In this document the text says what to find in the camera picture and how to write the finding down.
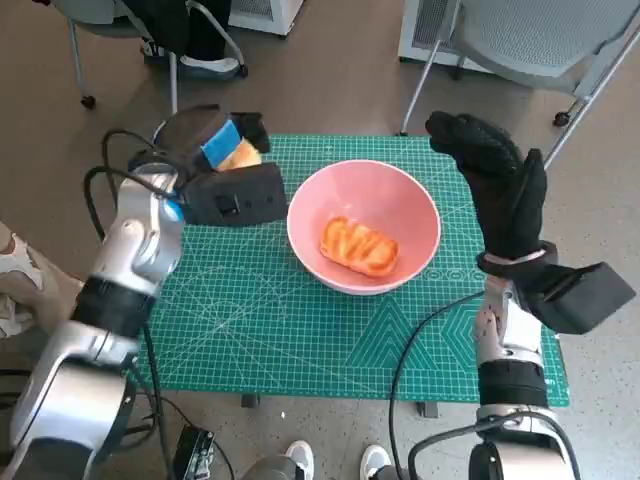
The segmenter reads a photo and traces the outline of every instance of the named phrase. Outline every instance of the wheel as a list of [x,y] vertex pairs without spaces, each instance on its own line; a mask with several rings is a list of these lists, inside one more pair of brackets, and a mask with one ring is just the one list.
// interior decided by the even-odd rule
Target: wheel
[[571,115],[569,112],[558,112],[553,119],[553,125],[555,127],[566,127],[571,121]]
[[96,99],[93,97],[93,95],[82,97],[80,103],[87,110],[93,110],[94,108],[96,108]]

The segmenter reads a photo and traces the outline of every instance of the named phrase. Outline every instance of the green cutting mat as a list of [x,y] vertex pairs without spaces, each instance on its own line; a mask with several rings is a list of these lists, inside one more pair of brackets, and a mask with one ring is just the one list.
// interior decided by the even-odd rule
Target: green cutting mat
[[[273,135],[289,198],[328,163],[364,158],[409,172],[433,196],[442,243],[427,269],[382,296],[352,297],[314,280],[291,251],[284,221],[245,229],[189,227],[184,254],[154,309],[165,388],[388,398],[411,333],[437,308],[482,289],[471,198],[450,157],[425,137]],[[399,398],[477,402],[471,326],[480,300],[434,319],[415,345]],[[557,340],[544,332],[550,400],[568,404]]]

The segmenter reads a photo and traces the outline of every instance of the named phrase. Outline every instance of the chair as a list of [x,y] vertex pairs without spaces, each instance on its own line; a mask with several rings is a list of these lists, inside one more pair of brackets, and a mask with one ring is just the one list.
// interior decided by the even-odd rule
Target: chair
[[[54,6],[67,17],[69,25],[69,35],[71,38],[71,51],[73,54],[73,64],[75,67],[76,82],[80,88],[82,99],[80,103],[87,109],[93,110],[96,106],[95,98],[89,93],[82,73],[80,63],[80,51],[76,35],[76,26],[98,35],[108,38],[146,38],[151,39],[151,35],[146,27],[127,6],[120,0],[55,0]],[[218,23],[215,17],[202,4],[195,0],[188,0],[186,8],[191,11],[193,8],[199,10],[213,27],[222,35],[227,44],[234,51],[242,76],[246,76],[246,66],[242,52]],[[173,52],[169,53],[169,83],[171,113],[178,111],[178,59]]]
[[438,49],[449,42],[461,60],[576,98],[554,120],[567,128],[545,160],[550,165],[640,37],[639,12],[638,0],[448,0],[399,134],[407,134]]

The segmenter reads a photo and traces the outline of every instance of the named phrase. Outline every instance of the black glove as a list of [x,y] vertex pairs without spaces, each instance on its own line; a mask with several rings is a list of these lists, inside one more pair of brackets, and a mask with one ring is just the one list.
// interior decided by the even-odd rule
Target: black glove
[[540,150],[523,162],[506,132],[471,115],[434,112],[425,126],[431,148],[451,155],[469,184],[485,251],[516,259],[539,250],[547,193]]

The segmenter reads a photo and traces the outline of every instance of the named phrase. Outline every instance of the bread slice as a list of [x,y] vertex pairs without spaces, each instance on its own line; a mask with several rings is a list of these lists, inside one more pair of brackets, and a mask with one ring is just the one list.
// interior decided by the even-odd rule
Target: bread slice
[[224,170],[231,170],[233,168],[250,167],[251,165],[259,165],[262,163],[262,157],[260,152],[255,149],[248,140],[242,139],[236,149],[225,158],[218,170],[223,172]]
[[346,217],[329,220],[320,242],[322,254],[369,277],[389,275],[398,261],[398,243]]

